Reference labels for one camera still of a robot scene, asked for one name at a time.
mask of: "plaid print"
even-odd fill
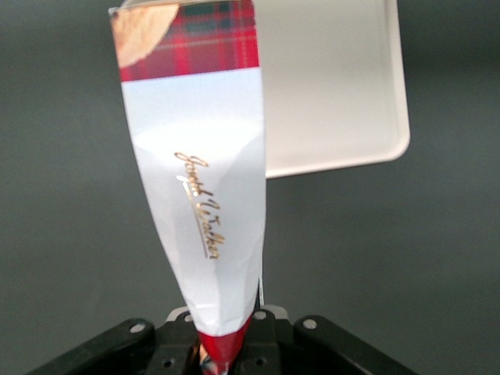
[[[155,50],[120,70],[122,82],[259,66],[251,0],[181,6]]]

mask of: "plastic wrapper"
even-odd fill
[[[252,2],[129,2],[110,14],[156,230],[215,363],[205,371],[225,373],[262,273],[266,178]]]

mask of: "black plastic mount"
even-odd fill
[[[29,375],[201,375],[198,334],[188,311],[155,330],[127,320]],[[254,317],[230,375],[415,375],[322,316],[294,326],[286,311],[263,306]]]

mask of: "gold cursive text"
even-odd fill
[[[177,176],[177,179],[183,183],[184,190],[191,202],[198,230],[202,237],[205,256],[210,259],[218,259],[220,257],[219,245],[222,245],[225,240],[222,234],[214,231],[215,226],[221,225],[220,217],[217,214],[220,211],[220,206],[213,199],[213,193],[204,189],[197,169],[197,166],[208,168],[209,164],[197,156],[187,156],[182,152],[175,152],[174,155],[185,162],[187,177]],[[203,195],[208,195],[211,198],[204,200]]]

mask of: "dark gray surface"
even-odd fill
[[[183,305],[128,139],[112,5],[0,5],[0,373]],[[500,3],[399,5],[409,150],[268,183],[266,301],[419,373],[497,374]]]

